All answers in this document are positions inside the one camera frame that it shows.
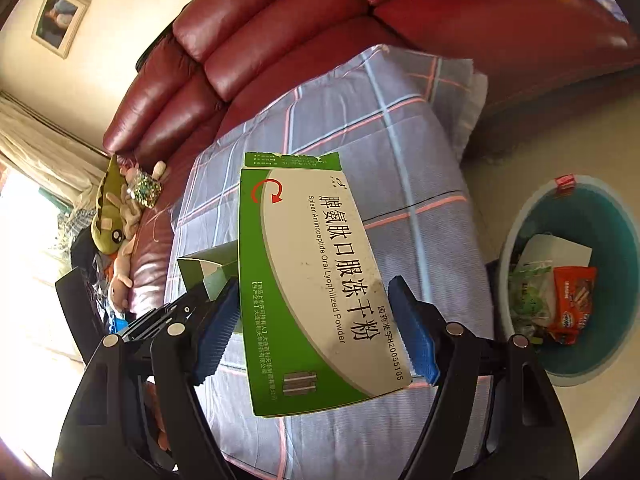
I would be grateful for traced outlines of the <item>green cardboard box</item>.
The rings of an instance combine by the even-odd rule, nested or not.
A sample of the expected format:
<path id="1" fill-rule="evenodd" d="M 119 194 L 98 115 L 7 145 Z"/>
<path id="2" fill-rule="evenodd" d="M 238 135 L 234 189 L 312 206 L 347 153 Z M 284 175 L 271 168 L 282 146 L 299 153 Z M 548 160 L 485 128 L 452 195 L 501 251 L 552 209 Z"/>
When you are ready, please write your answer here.
<path id="1" fill-rule="evenodd" d="M 203 286 L 210 300 L 215 300 L 230 278 L 239 275 L 238 242 L 215 246 L 179 257 L 178 268 L 188 292 Z"/>

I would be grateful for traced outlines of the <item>green white medicine box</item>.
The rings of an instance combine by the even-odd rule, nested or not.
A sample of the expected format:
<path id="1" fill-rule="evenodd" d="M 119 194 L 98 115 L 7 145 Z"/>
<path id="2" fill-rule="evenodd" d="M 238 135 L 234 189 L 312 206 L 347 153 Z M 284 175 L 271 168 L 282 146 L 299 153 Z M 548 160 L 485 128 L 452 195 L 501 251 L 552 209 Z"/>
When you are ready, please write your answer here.
<path id="1" fill-rule="evenodd" d="M 238 249 L 255 415 L 341 408 L 410 385 L 407 352 L 337 154 L 246 153 Z"/>

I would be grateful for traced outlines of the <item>teal trash bucket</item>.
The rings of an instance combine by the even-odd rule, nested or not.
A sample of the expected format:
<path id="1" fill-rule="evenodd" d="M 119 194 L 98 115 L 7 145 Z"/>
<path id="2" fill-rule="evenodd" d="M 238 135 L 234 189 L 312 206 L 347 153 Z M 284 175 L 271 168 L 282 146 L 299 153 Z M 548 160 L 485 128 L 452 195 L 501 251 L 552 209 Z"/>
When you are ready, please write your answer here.
<path id="1" fill-rule="evenodd" d="M 639 231 L 602 181 L 566 174 L 527 200 L 496 277 L 506 336 L 529 338 L 562 387 L 602 373 L 639 318 Z"/>

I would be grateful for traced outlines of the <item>plush toys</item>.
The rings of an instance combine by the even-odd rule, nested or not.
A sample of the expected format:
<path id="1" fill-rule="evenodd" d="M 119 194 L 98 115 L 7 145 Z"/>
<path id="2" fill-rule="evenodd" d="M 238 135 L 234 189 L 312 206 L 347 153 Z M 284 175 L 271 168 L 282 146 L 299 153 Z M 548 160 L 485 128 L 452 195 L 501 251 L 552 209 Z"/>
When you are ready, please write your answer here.
<path id="1" fill-rule="evenodd" d="M 116 156 L 111 158 L 96 193 L 96 213 L 91 223 L 94 246 L 101 254 L 114 258 L 107 295 L 111 306 L 120 313 L 130 310 L 129 294 L 134 287 L 131 257 L 142 212 L 151 209 L 139 205 L 127 194 L 126 177 L 131 168 L 144 171 L 138 165 L 120 166 Z M 160 182 L 165 171 L 166 164 L 157 162 L 149 175 Z"/>

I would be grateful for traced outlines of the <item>glitter bag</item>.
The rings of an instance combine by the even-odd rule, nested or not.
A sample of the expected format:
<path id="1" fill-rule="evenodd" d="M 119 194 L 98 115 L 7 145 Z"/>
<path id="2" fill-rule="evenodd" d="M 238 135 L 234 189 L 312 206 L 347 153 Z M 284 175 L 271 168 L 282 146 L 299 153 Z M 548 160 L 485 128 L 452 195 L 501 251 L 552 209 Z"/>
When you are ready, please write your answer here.
<path id="1" fill-rule="evenodd" d="M 162 192 L 160 182 L 138 168 L 131 168 L 127 172 L 126 181 L 128 183 L 127 194 L 130 198 L 144 208 L 156 206 Z"/>

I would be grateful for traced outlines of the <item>clear plastic wrapper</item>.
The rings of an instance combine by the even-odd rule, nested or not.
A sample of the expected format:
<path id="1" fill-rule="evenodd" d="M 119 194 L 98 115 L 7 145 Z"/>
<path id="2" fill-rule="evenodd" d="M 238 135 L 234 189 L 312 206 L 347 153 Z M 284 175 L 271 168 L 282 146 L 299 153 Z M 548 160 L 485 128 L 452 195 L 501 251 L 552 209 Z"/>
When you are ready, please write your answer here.
<path id="1" fill-rule="evenodd" d="M 550 261 L 519 264 L 509 275 L 509 310 L 514 330 L 533 335 L 555 319 L 556 292 Z"/>

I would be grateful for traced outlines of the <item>beige curtain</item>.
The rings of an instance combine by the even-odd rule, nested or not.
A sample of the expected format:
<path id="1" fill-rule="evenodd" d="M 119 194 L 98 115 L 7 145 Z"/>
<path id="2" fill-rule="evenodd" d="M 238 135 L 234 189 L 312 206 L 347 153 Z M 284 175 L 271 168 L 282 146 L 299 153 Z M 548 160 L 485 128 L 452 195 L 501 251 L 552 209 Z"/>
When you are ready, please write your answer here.
<path id="1" fill-rule="evenodd" d="M 1 159 L 76 208 L 92 208 L 108 158 L 1 96 Z"/>

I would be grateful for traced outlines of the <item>red snack wrapper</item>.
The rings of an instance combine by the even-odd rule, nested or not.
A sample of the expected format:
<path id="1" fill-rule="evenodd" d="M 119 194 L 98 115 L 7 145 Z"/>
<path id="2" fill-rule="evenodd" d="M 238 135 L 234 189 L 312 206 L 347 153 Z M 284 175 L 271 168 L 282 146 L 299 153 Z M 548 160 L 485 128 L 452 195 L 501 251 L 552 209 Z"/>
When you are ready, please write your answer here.
<path id="1" fill-rule="evenodd" d="M 555 314 L 547 332 L 562 346 L 576 344 L 593 310 L 597 269 L 593 266 L 559 266 L 553 269 Z"/>

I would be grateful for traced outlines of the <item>white paper sheet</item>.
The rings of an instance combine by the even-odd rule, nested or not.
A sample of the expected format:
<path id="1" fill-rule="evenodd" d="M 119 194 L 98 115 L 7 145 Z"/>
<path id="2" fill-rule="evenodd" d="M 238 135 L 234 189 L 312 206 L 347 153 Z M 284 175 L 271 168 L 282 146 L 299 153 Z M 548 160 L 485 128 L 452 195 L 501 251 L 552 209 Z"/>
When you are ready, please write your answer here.
<path id="1" fill-rule="evenodd" d="M 550 266 L 589 266 L 592 249 L 550 234 L 536 234 L 526 243 L 516 267 L 537 262 Z"/>

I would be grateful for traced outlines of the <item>plaid grey tablecloth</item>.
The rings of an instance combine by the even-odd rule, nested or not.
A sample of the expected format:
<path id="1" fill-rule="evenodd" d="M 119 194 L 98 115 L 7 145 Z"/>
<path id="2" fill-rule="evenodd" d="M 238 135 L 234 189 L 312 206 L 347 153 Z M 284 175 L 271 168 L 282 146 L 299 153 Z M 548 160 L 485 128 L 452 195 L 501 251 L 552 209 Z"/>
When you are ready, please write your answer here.
<path id="1" fill-rule="evenodd" d="M 230 245 L 242 314 L 196 393 L 222 456 L 261 479 L 395 479 L 445 375 L 388 284 L 491 337 L 462 154 L 487 79 L 378 44 L 213 142 L 176 206 L 164 297 Z"/>

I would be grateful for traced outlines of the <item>red leather sofa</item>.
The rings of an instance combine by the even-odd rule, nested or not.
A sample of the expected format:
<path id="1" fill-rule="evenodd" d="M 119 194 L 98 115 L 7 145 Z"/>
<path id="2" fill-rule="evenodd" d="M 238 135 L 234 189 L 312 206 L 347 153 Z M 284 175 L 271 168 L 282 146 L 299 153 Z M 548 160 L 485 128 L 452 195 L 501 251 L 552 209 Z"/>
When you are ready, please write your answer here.
<path id="1" fill-rule="evenodd" d="M 104 134 L 125 162 L 167 166 L 132 259 L 134 313 L 164 299 L 170 210 L 204 148 L 375 44 L 469 58 L 488 96 L 467 158 L 497 155 L 639 84 L 639 29 L 594 0 L 192 0 L 144 52 Z"/>

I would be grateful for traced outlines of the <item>framed picture on wall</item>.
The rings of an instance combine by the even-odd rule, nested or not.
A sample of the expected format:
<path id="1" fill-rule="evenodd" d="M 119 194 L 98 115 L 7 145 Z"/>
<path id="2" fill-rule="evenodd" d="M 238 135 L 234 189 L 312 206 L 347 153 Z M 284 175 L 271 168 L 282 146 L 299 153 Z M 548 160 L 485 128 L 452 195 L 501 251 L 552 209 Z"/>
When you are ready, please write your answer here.
<path id="1" fill-rule="evenodd" d="M 67 58 L 91 0 L 43 0 L 30 38 Z"/>

